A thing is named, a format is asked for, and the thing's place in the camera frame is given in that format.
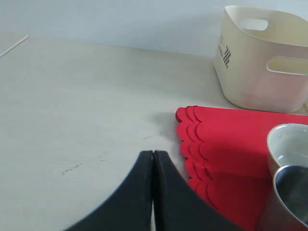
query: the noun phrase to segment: white table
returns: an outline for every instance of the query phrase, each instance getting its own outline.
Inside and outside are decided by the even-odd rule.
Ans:
[[[141,150],[167,150],[187,179],[176,109],[235,107],[209,58],[67,40],[29,38],[0,59],[0,82],[5,231],[67,228],[117,188]]]

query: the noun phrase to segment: metal mug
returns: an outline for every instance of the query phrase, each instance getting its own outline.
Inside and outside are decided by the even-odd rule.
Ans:
[[[308,231],[308,167],[284,166],[276,171],[256,230]]]

